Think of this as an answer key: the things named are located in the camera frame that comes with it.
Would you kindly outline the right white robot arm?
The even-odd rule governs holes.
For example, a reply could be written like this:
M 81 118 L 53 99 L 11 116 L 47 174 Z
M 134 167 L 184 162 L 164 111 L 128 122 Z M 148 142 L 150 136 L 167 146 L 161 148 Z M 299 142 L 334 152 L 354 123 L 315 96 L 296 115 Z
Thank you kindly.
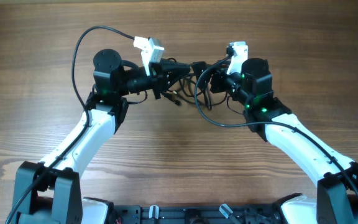
M 266 60 L 224 58 L 191 68 L 196 88 L 209 85 L 213 93 L 225 92 L 242 104 L 242 125 L 283 151 L 315 184 L 316 198 L 293 194 L 276 202 L 281 223 L 358 223 L 358 162 L 320 140 L 273 95 Z

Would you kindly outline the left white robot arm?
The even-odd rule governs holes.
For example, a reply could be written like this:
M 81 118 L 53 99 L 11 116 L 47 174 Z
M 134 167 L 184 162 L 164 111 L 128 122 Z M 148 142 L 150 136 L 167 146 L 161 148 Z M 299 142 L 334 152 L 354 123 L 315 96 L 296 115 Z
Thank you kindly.
M 50 154 L 18 168 L 7 223 L 122 222 L 112 202 L 82 197 L 80 179 L 123 123 L 131 105 L 126 95 L 152 90 L 160 98 L 190 66 L 157 57 L 138 67 L 112 49 L 99 51 L 93 63 L 95 84 L 78 124 Z

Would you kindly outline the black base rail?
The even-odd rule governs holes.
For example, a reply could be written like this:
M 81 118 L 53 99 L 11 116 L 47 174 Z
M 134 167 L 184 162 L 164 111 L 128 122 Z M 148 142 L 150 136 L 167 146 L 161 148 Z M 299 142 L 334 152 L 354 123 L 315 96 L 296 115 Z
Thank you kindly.
M 229 206 L 224 215 L 219 206 L 202 207 L 141 207 L 114 206 L 108 223 L 186 224 L 186 223 L 284 223 L 284 218 L 272 204 Z

